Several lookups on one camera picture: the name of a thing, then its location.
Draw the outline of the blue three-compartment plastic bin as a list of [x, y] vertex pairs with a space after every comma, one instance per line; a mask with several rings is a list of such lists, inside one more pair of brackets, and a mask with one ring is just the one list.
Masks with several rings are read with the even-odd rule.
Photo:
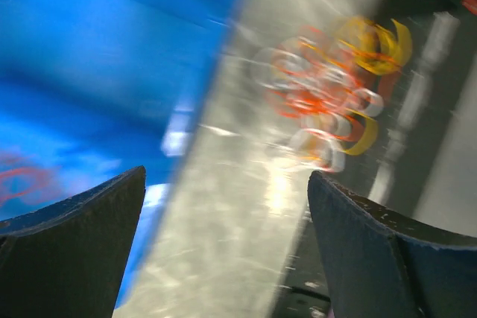
[[131, 291], [243, 0], [1, 0], [1, 218], [142, 165]]

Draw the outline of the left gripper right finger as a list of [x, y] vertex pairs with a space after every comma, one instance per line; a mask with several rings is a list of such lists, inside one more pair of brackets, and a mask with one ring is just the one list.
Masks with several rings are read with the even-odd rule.
[[476, 317], [476, 239], [421, 223], [315, 171], [307, 188], [336, 317]]

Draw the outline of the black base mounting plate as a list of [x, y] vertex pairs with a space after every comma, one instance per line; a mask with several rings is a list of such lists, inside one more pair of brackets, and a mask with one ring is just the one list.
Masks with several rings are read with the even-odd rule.
[[[388, 78], [375, 144], [322, 173], [411, 219], [476, 239], [476, 8], [461, 0], [332, 0], [411, 32], [409, 62]], [[336, 317], [308, 207], [273, 317]]]

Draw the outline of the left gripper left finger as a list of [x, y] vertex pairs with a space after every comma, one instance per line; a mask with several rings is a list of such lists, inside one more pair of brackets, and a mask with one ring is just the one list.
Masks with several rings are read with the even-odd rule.
[[2, 317], [111, 317], [145, 198], [145, 168], [1, 222]]

